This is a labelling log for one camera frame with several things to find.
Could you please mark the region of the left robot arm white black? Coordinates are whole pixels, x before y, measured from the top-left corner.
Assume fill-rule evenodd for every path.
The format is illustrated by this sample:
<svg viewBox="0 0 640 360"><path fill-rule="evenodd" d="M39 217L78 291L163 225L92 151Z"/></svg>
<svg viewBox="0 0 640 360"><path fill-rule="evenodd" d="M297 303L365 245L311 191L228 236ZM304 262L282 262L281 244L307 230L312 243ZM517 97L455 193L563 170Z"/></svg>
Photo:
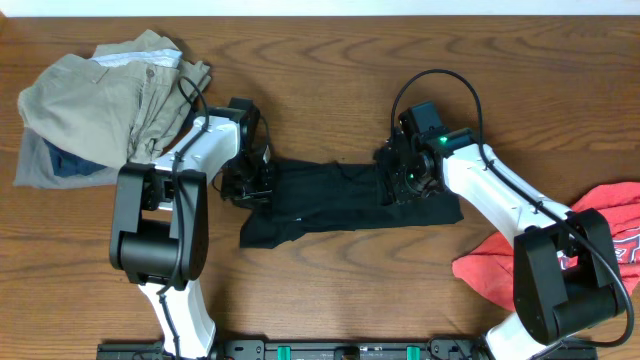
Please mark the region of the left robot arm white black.
<svg viewBox="0 0 640 360"><path fill-rule="evenodd" d="M216 324L199 277L209 247L208 189L217 177L224 200L254 209L270 204L270 145L254 143L263 122L250 99L204 105L188 133L166 154L119 171L109 247L151 302L164 333L154 344L104 344L100 359L212 359Z"/></svg>

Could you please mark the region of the black polo shirt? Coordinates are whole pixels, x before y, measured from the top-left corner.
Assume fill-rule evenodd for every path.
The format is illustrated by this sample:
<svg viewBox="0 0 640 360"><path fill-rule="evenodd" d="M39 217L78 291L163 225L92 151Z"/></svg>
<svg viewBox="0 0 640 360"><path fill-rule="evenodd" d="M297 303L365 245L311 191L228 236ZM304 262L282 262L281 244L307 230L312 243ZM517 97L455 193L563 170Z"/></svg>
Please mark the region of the black polo shirt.
<svg viewBox="0 0 640 360"><path fill-rule="evenodd" d="M450 192L395 203L373 164L275 163L271 203L252 211L242 248L273 249L308 233L455 224L463 219Z"/></svg>

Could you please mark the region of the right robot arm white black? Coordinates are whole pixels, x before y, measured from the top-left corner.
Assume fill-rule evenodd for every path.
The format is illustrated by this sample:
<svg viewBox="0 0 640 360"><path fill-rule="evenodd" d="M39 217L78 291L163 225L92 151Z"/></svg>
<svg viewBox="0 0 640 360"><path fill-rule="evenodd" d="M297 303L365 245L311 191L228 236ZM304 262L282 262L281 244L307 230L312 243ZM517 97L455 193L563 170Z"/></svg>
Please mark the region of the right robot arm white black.
<svg viewBox="0 0 640 360"><path fill-rule="evenodd" d="M475 341L450 339L462 358L569 358L632 337L634 306L605 217L593 208L575 212L529 185L497 157L482 128L450 130L431 102L393 106L376 160L393 202L451 192L513 250L515 310Z"/></svg>

